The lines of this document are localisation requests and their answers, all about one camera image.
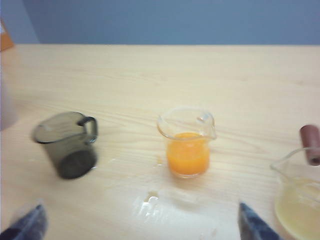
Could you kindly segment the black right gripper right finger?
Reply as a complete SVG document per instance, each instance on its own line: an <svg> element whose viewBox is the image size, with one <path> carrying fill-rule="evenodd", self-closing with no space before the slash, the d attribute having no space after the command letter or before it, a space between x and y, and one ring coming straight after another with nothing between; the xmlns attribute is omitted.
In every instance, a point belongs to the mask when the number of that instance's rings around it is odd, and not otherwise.
<svg viewBox="0 0 320 240"><path fill-rule="evenodd" d="M241 240L283 240L252 208L244 202L238 207Z"/></svg>

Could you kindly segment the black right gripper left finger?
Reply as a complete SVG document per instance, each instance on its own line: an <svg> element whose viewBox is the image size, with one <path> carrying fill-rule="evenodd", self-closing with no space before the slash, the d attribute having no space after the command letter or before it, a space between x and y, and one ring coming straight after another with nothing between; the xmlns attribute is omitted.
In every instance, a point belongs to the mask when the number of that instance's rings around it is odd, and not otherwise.
<svg viewBox="0 0 320 240"><path fill-rule="evenodd" d="M43 240L48 229L45 207L38 204L0 234L1 240Z"/></svg>

